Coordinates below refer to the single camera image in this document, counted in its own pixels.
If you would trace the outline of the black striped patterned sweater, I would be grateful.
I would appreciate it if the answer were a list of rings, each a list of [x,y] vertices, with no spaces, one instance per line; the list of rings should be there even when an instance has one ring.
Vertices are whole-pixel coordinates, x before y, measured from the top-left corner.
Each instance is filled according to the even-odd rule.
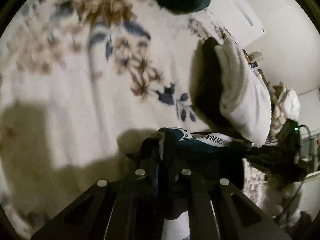
[[[161,128],[143,141],[137,153],[127,157],[139,163],[155,147],[159,158],[171,164],[185,164],[207,177],[223,176],[243,190],[243,161],[267,175],[265,189],[260,189],[257,205],[266,214],[276,217],[296,213],[301,199],[300,188],[306,166],[297,160],[298,132],[292,148],[285,141],[277,146],[252,146],[249,141],[220,133],[189,133],[180,128]]]

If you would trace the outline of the white garment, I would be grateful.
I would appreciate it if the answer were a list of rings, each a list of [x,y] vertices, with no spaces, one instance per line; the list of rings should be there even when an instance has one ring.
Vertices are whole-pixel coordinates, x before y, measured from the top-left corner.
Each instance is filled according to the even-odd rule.
[[[271,99],[259,73],[230,38],[214,48],[221,68],[220,113],[246,140],[261,146],[271,127]]]

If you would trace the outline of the pile of white clothes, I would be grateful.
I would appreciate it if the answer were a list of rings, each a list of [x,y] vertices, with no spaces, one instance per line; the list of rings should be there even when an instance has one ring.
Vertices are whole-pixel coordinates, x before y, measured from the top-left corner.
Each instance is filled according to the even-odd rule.
[[[272,119],[270,138],[275,139],[287,119],[298,121],[300,100],[297,93],[280,82],[271,89]]]

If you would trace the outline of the floral bed blanket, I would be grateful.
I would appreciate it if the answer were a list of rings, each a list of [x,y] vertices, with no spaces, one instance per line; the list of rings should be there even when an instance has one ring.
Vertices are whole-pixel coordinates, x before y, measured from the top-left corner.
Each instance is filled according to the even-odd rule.
[[[1,36],[1,208],[14,234],[31,239],[93,183],[120,180],[126,154],[161,128],[243,138],[220,113],[225,38],[206,9],[27,0]]]

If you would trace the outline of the white bedside table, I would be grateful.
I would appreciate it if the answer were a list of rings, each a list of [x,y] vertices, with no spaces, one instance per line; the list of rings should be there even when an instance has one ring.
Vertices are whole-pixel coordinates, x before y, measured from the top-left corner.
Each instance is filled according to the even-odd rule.
[[[254,51],[250,54],[247,53],[244,49],[242,50],[251,69],[258,69],[259,62],[264,60],[264,56],[260,51]]]

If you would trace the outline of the white bed headboard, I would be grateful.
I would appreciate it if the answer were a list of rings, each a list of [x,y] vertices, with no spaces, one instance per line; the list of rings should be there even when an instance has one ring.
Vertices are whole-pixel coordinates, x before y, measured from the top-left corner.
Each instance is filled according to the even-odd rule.
[[[206,12],[221,24],[242,48],[265,34],[265,29],[246,0],[211,0]]]

